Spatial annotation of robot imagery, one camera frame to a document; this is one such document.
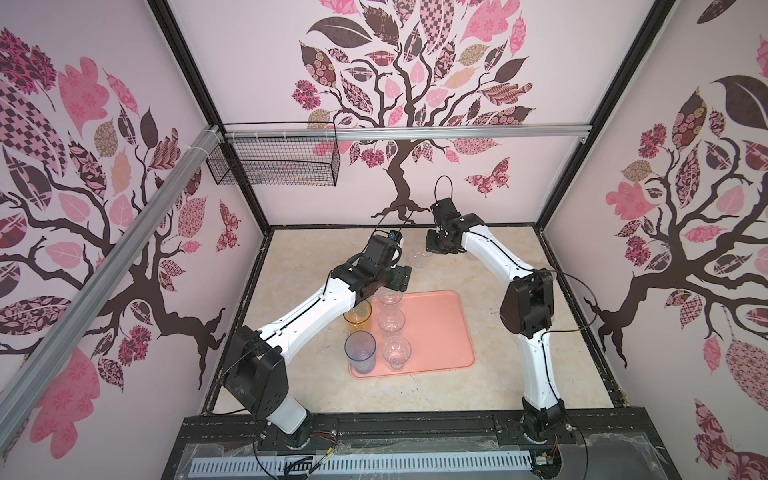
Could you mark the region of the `clear cup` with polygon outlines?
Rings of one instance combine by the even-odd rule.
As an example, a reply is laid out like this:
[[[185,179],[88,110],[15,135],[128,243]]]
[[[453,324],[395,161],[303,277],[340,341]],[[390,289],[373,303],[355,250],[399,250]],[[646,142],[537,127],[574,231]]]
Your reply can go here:
[[[410,360],[412,347],[410,342],[403,336],[393,335],[384,339],[381,353],[390,370],[400,371]]]
[[[387,288],[379,289],[376,293],[376,298],[383,311],[398,311],[401,307],[403,296],[402,292]]]
[[[432,256],[431,252],[413,249],[410,252],[409,264],[414,269],[424,268],[429,264]]]
[[[399,309],[383,309],[379,312],[378,327],[385,334],[397,334],[406,324],[406,316]]]

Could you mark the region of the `yellow plastic cup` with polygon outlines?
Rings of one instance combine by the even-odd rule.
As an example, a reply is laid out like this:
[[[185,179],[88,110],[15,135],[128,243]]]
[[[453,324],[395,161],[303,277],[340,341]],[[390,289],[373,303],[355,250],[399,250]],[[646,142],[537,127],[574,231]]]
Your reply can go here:
[[[343,318],[349,333],[357,331],[369,331],[373,308],[369,300],[363,300],[354,308],[345,312]]]

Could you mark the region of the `blue plastic cup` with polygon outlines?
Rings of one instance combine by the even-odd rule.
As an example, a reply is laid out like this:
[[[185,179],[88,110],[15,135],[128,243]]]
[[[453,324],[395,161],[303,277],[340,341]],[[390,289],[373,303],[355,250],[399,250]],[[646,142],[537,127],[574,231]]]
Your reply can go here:
[[[376,365],[376,339],[370,332],[355,331],[347,337],[344,353],[357,374],[367,375]]]

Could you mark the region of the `pink plastic tray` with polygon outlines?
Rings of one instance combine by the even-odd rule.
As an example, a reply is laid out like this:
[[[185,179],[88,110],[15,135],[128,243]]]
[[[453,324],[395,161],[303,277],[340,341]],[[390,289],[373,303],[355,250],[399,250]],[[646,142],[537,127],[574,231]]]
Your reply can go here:
[[[375,365],[361,374],[354,367],[349,373],[358,380],[402,376],[471,367],[476,360],[470,331],[459,295],[450,290],[411,293],[398,303],[405,316],[403,328],[395,334],[410,344],[404,366],[394,369],[385,358],[384,342],[391,334],[379,326],[381,303],[371,300],[370,333],[376,341]]]

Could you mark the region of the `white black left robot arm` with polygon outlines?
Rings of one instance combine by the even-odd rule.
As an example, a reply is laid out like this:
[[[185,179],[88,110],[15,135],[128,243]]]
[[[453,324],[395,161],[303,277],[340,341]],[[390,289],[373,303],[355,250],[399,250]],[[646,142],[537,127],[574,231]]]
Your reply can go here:
[[[287,366],[334,319],[379,289],[407,289],[412,268],[400,263],[402,244],[398,230],[373,233],[362,251],[331,269],[322,286],[289,313],[256,330],[240,327],[218,383],[256,419],[292,443],[304,443],[312,414],[290,393]]]

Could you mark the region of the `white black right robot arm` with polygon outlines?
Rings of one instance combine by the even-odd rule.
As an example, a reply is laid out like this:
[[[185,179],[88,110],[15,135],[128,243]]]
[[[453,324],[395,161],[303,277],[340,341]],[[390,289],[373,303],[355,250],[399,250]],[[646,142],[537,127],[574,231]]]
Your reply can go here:
[[[450,198],[430,206],[435,227],[426,250],[470,253],[506,286],[499,309],[504,327],[515,335],[523,366],[522,430],[538,444],[548,441],[565,420],[565,404],[554,378],[548,333],[554,316],[553,277],[513,254],[475,214],[461,214]]]

